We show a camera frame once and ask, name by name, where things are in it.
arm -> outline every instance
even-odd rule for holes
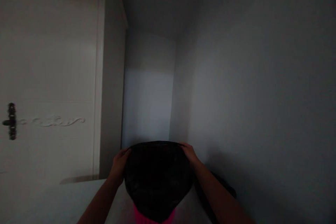
[[[198,159],[193,147],[182,143],[181,148],[189,159],[219,223],[254,224],[255,222],[244,212],[239,203]]]
[[[98,190],[77,224],[105,223],[114,196],[124,180],[124,167],[130,152],[131,149],[127,152],[123,149],[114,157],[112,169],[107,180]]]

door frame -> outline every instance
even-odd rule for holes
[[[102,117],[102,87],[103,87],[103,58],[104,58],[104,24],[105,0],[98,0],[97,21],[97,50],[96,50],[96,76],[94,94],[94,128],[93,128],[93,165],[92,179],[99,178],[100,159],[100,123]]]

forearm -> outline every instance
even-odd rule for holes
[[[98,190],[77,224],[105,223],[118,187],[116,179],[109,177]]]
[[[197,163],[194,170],[219,223],[254,223],[204,164]]]

door handle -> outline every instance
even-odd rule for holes
[[[15,104],[9,103],[8,104],[8,120],[2,122],[2,125],[9,127],[9,139],[15,140],[16,139],[16,110]]]

hand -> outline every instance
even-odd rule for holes
[[[187,143],[180,143],[184,154],[187,156],[191,167],[194,169],[197,165],[202,164],[202,162],[196,156],[194,148]]]
[[[127,161],[128,156],[131,153],[131,149],[122,149],[119,153],[113,158],[113,165],[110,171],[110,175],[108,176],[109,180],[115,181],[118,186],[120,186],[124,180],[124,168]]]

